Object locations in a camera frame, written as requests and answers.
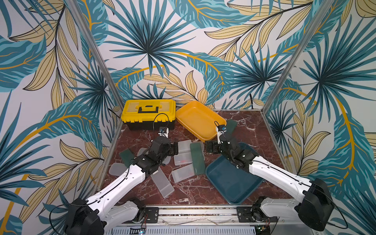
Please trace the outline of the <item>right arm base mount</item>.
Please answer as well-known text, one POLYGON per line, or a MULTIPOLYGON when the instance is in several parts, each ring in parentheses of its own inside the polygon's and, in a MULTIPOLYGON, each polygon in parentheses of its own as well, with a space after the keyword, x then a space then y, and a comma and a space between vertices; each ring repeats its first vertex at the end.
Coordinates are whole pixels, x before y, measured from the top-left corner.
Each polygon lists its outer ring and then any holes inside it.
POLYGON ((253 223, 254 211, 252 207, 236 207, 239 223, 253 223))

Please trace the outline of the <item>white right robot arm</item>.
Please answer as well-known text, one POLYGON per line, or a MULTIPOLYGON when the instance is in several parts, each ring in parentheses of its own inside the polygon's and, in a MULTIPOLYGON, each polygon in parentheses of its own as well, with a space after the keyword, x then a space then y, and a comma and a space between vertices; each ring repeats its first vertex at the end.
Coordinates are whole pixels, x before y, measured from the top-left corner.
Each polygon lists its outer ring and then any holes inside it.
POLYGON ((264 222, 272 217, 299 219, 309 228, 324 231, 335 208, 327 184, 294 175, 267 161, 247 144, 232 138, 209 141, 206 151, 221 154, 237 171, 244 170, 262 178, 289 194, 292 199, 261 196, 246 214, 250 221, 264 222))

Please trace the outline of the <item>yellow black toolbox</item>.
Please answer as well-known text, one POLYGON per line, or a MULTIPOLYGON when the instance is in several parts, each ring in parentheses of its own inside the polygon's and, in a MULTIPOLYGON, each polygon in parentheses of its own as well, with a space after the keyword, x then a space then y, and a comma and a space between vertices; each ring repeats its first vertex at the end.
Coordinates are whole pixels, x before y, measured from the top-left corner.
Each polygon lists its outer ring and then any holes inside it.
POLYGON ((132 131, 174 129, 176 101, 172 99, 134 99, 125 103, 121 120, 132 131))

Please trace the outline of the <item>green pencil case back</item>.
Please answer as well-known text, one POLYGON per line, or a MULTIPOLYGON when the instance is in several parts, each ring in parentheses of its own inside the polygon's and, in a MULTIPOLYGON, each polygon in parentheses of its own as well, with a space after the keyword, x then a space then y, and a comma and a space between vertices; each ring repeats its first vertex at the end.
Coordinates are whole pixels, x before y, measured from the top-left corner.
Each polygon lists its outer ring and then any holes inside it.
POLYGON ((238 122, 232 119, 227 120, 226 124, 226 132, 229 134, 233 134, 235 131, 236 127, 238 126, 238 122))

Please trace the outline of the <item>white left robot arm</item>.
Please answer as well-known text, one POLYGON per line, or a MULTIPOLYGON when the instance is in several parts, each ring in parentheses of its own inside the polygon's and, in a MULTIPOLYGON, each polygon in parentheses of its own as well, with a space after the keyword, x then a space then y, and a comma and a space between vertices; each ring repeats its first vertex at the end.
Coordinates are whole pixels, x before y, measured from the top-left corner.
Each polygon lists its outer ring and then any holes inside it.
POLYGON ((116 204, 134 187, 158 171, 166 157, 179 153, 177 142, 164 136, 156 137, 151 146, 131 160, 121 176, 87 199, 78 198, 69 205, 63 227, 66 235, 103 235, 123 222, 140 214, 141 206, 133 201, 116 204))

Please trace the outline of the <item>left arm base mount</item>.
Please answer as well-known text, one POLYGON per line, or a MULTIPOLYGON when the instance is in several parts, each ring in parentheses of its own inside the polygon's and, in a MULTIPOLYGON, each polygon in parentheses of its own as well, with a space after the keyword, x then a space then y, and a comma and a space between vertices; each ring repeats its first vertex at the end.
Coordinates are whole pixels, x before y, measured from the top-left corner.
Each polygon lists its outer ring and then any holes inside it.
POLYGON ((146 224, 156 224, 159 218, 158 207, 144 207, 140 210, 141 222, 146 224))

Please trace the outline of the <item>green pencil case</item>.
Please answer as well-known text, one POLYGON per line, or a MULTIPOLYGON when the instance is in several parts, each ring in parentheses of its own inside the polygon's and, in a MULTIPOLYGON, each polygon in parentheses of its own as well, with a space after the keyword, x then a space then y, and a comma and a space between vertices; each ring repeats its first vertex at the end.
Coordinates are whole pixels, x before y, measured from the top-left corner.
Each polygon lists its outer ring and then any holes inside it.
POLYGON ((235 131, 236 127, 238 126, 238 122, 232 119, 227 120, 226 124, 226 132, 229 134, 233 134, 235 131))
POLYGON ((191 143, 190 145, 193 169, 195 175, 202 175, 205 173, 205 159, 201 142, 191 143))
POLYGON ((130 149, 120 152, 119 156, 126 167, 129 167, 135 159, 135 155, 130 149))

